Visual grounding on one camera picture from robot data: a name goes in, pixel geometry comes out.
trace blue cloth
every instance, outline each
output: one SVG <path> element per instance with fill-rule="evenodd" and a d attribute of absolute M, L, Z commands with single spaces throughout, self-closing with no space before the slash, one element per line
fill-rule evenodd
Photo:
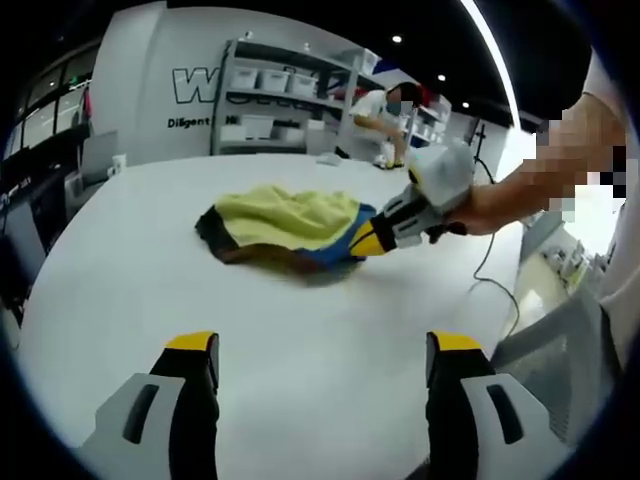
<path fill-rule="evenodd" d="M 363 260 L 361 258 L 351 256 L 349 253 L 349 244 L 358 229 L 368 222 L 371 217 L 374 217 L 375 214 L 376 209 L 374 207 L 361 203 L 353 224 L 346 232 L 344 232 L 344 235 L 342 235 L 332 245 L 319 250 L 307 250 L 306 248 L 300 248 L 296 250 L 296 252 L 312 258 L 314 261 L 327 268 L 331 268 L 344 260 Z"/>

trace ceiling light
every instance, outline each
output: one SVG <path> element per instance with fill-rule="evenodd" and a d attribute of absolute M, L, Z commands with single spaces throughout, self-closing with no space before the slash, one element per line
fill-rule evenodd
<path fill-rule="evenodd" d="M 491 33 L 491 29 L 489 25 L 487 25 L 487 21 L 482 16 L 482 13 L 478 9 L 477 5 L 473 2 L 473 0 L 460 0 L 464 8 L 467 10 L 467 13 L 476 24 L 476 28 L 482 35 L 484 39 L 485 45 L 489 49 L 489 53 L 491 53 L 491 57 L 493 58 L 493 62 L 498 68 L 498 73 L 500 74 L 500 79 L 502 80 L 502 86 L 507 94 L 507 101 L 509 103 L 509 109 L 511 110 L 511 118 L 513 120 L 513 126 L 516 130 L 521 130 L 520 126 L 520 116 L 518 114 L 518 104 L 516 102 L 516 94 L 513 90 L 513 84 L 511 83 L 511 78 L 509 77 L 509 71 L 507 70 L 507 64 L 502 57 L 502 53 L 500 52 L 500 48 L 498 47 L 498 43 L 496 39 L 493 37 L 493 33 Z"/>

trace robotic hand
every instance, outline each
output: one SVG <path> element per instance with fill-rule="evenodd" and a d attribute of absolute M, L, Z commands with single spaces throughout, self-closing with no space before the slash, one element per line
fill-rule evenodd
<path fill-rule="evenodd" d="M 355 257 L 384 255 L 395 248 L 430 243 L 450 231 L 466 235 L 462 224 L 445 225 L 446 215 L 468 196 L 473 184 L 471 150 L 462 142 L 421 148 L 409 166 L 411 183 L 362 225 L 349 245 Z"/>

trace white tabletop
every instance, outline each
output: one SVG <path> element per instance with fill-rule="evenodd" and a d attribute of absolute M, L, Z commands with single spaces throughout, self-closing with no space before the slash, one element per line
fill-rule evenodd
<path fill-rule="evenodd" d="M 226 266 L 194 225 L 222 194 L 260 184 L 344 190 L 376 207 L 403 171 L 300 155 L 193 158 L 127 169 L 73 219 L 25 312 L 19 363 L 70 446 L 176 335 L 220 334 L 220 478 L 402 478 L 428 453 L 425 334 L 463 332 L 490 353 L 511 304 L 474 283 L 489 238 L 445 236 L 304 286 Z M 496 236 L 483 273 L 513 290 L 522 227 Z"/>

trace black ceiling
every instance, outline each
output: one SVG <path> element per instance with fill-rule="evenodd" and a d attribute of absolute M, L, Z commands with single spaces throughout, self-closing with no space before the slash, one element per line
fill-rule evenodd
<path fill-rule="evenodd" d="M 145 3 L 133 0 L 24 0 L 12 4 L 13 25 L 3 28 L 13 74 L 4 89 L 2 118 L 10 122 L 10 105 L 27 80 L 66 51 L 106 30 L 113 12 Z M 459 0 L 429 0 L 420 7 L 342 7 L 327 3 L 270 3 L 169 0 L 171 7 L 217 5 L 266 11 L 318 26 L 363 45 L 426 86 L 443 93 L 465 113 L 508 125 L 506 96 L 482 37 Z M 579 96 L 589 63 L 588 42 L 572 22 L 546 0 L 476 0 L 500 46 L 514 85 L 521 113 L 541 119 L 557 118 Z M 404 41 L 394 44 L 392 35 Z M 447 77 L 438 82 L 438 74 Z M 524 126 L 532 128 L 533 123 Z"/>

